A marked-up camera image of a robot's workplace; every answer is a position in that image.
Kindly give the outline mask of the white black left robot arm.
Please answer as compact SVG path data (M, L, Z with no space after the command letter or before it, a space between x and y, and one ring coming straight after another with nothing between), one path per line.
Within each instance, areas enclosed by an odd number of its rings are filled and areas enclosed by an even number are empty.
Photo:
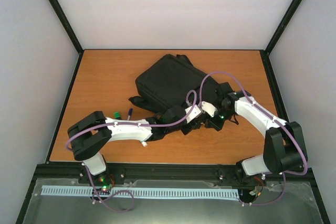
M143 146L175 131L186 130L203 114L198 105L174 106L162 115L130 121L106 117L95 111L71 126L65 148L82 162L97 183L108 180L109 170L100 150L109 142L137 140Z

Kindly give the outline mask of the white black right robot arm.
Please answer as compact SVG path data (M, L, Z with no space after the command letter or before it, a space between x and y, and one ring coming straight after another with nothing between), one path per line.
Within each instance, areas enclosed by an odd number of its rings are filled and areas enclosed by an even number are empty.
M262 107L245 90L233 91L225 82L216 91L213 103L201 100L200 105L209 115L206 127L221 130L225 121L237 123L241 116L264 137L264 149L259 155L236 163L239 182L261 174L289 173L304 175L308 170L308 156L302 128L297 122L287 122Z

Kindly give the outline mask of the black student backpack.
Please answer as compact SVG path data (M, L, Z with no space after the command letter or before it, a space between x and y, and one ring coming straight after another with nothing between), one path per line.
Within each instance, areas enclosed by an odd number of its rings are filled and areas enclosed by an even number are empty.
M174 106L186 109L194 101L213 103L222 83L195 68L186 55L168 54L140 74L135 85L138 95L130 97L129 101L155 115L162 115ZM209 115L203 113L198 119L204 126Z

